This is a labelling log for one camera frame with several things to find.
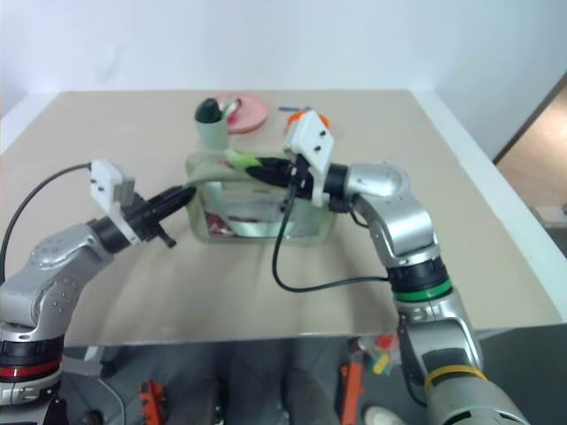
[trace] white wall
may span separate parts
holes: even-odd
[[[4,88],[437,87],[490,156],[567,69],[564,0],[2,1]]]
[[[567,1],[459,4],[459,49],[437,92],[489,158],[567,72]]]
[[[405,88],[447,65],[416,1],[4,0],[3,63],[46,89]]]

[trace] white tabletop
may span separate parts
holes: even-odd
[[[259,92],[270,105],[266,124],[231,138],[233,147],[279,151],[286,113],[310,105],[325,113],[336,139],[334,160],[390,161],[405,168],[429,209],[443,258],[476,328],[556,323],[559,312],[507,230],[478,192],[428,116],[407,91]],[[192,115],[210,93],[198,91],[67,93],[2,156],[2,228],[21,199],[64,166],[108,158],[136,177],[145,197],[184,183],[185,157],[197,149]],[[12,236],[7,274],[35,243],[101,216],[86,173],[59,179],[26,209]],[[119,254],[85,291],[68,344],[137,344],[337,335],[395,329],[387,283],[359,283],[291,294],[274,283],[271,243],[201,243],[180,211],[164,222],[178,244],[159,241]],[[385,275],[367,231],[338,217],[330,239],[285,246],[283,278],[312,285],[366,274]]]

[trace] orange tool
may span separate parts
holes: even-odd
[[[292,115],[290,115],[290,117],[287,119],[287,125],[288,127],[292,124],[293,121],[297,121],[301,115],[303,115],[304,113],[309,112],[309,111],[297,111],[295,113],[293,113]],[[318,113],[319,118],[321,119],[322,123],[325,125],[326,128],[329,128],[330,125],[330,121],[329,119],[324,116],[322,113]]]
[[[358,400],[364,393],[362,388],[362,363],[351,361],[348,366],[340,368],[344,397],[341,425],[356,425]]]
[[[140,399],[144,413],[145,425],[163,425],[161,408],[165,400],[163,387],[152,381],[140,385]]]

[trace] yellow ring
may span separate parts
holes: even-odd
[[[480,370],[478,370],[476,367],[473,366],[467,366],[467,365],[449,365],[449,366],[443,366],[440,367],[438,369],[433,370],[432,372],[430,372],[427,375],[427,378],[425,378],[425,383],[423,384],[423,386],[425,387],[425,389],[427,389],[427,387],[429,387],[431,385],[431,382],[435,379],[435,378],[439,378],[442,375],[446,375],[446,374],[472,374],[475,376],[478,376],[481,379],[484,379],[485,381],[487,381],[485,374],[483,374]]]

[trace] shoe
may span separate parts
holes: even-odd
[[[89,412],[85,412],[81,417],[81,424],[82,425],[103,425],[103,414],[100,413],[98,410],[91,410]]]
[[[364,425],[406,425],[400,417],[383,407],[372,406],[364,412]]]

